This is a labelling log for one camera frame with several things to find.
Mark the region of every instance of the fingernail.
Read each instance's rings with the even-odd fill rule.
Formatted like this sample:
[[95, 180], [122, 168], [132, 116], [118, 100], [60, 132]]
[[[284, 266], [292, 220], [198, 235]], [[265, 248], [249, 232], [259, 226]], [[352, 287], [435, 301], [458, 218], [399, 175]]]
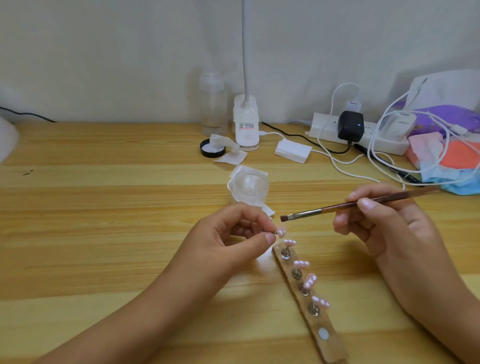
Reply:
[[359, 207], [364, 208], [365, 210], [370, 210], [374, 208], [377, 205], [377, 203], [375, 201], [372, 201], [369, 198], [361, 198], [360, 200], [357, 201], [357, 205]]
[[268, 246], [271, 246], [271, 245], [273, 245], [273, 243], [275, 243], [276, 236], [275, 236], [275, 234], [272, 234], [271, 232], [268, 232], [267, 234], [265, 234], [265, 239], [267, 239]]

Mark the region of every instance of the clear plastic bottle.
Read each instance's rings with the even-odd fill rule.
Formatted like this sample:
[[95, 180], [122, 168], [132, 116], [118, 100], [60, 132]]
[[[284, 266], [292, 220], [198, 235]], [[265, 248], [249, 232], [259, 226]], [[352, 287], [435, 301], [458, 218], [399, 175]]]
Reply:
[[227, 132], [227, 91], [223, 76], [212, 70], [200, 75], [200, 107], [202, 133], [223, 135]]

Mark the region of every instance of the white wall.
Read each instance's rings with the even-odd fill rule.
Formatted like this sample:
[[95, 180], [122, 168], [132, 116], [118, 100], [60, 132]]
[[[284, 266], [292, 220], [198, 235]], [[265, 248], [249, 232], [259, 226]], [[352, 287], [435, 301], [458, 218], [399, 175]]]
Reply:
[[[346, 81], [361, 85], [372, 120], [415, 76], [480, 68], [479, 0], [249, 2], [261, 120], [327, 112]], [[243, 92], [240, 9], [240, 0], [1, 0], [0, 106], [64, 121], [196, 121], [198, 67], [214, 60], [232, 95]], [[339, 94], [341, 105], [353, 90]]]

